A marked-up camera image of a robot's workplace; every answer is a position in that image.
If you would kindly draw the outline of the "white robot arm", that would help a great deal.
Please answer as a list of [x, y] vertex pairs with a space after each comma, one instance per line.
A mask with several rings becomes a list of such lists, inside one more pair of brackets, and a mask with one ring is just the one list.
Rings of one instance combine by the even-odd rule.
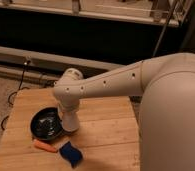
[[195, 54], [142, 60], [87, 79], [68, 69], [53, 89], [63, 128], [79, 128], [83, 98], [140, 96], [141, 171], [195, 171]]

